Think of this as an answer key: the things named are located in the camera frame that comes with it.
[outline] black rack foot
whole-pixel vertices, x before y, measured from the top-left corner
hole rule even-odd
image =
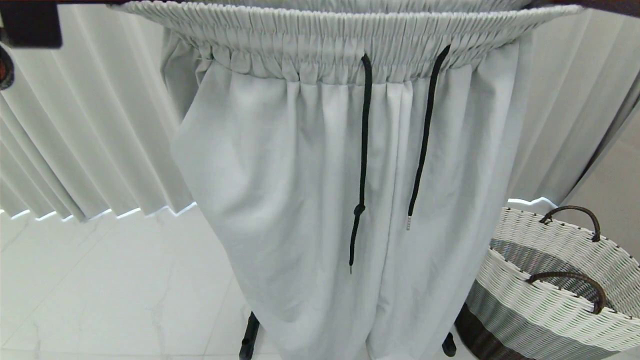
[[[457,348],[456,343],[453,341],[453,335],[449,333],[442,343],[442,351],[444,351],[446,356],[454,357],[456,355],[456,350]]]
[[[258,336],[258,329],[260,329],[260,322],[252,311],[246,323],[244,339],[242,339],[242,346],[240,347],[240,360],[251,360],[253,357],[253,348],[255,347],[255,339]]]

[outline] basket handle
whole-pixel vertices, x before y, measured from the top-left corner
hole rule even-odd
[[[545,217],[543,217],[540,222],[542,224],[548,224],[549,222],[551,222],[551,215],[558,213],[562,210],[579,210],[587,215],[589,215],[589,217],[591,218],[591,221],[593,221],[593,230],[594,230],[594,234],[593,237],[591,238],[591,241],[593,242],[598,242],[600,241],[600,223],[598,222],[598,219],[596,218],[596,215],[591,212],[591,210],[587,209],[587,208],[583,208],[582,206],[575,206],[575,205],[567,205],[567,206],[560,206],[559,208],[555,208],[551,211],[549,211]]]
[[[531,275],[527,282],[529,284],[533,284],[536,280],[546,279],[547,277],[573,277],[574,279],[582,280],[593,286],[598,293],[598,301],[593,304],[593,313],[596,315],[602,312],[602,309],[604,309],[604,306],[607,303],[607,294],[605,294],[604,289],[597,281],[586,275],[575,272],[541,272],[539,274]]]

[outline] pleated curtain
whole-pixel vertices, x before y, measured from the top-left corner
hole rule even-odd
[[[7,49],[0,208],[87,220],[189,206],[169,155],[179,117],[159,76],[161,27],[102,5],[58,8],[62,49]],[[538,30],[511,197],[559,204],[575,186],[620,109],[635,106],[638,38],[640,20],[592,11]]]

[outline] striped basket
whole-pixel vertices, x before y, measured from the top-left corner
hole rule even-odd
[[[564,209],[595,231],[552,221]],[[587,209],[503,208],[456,328],[482,360],[604,359],[640,345],[640,266]]]

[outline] sweatpants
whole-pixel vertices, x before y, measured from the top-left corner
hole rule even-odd
[[[531,31],[580,10],[526,3],[120,8],[166,28],[173,158],[282,359],[439,351],[506,200]]]

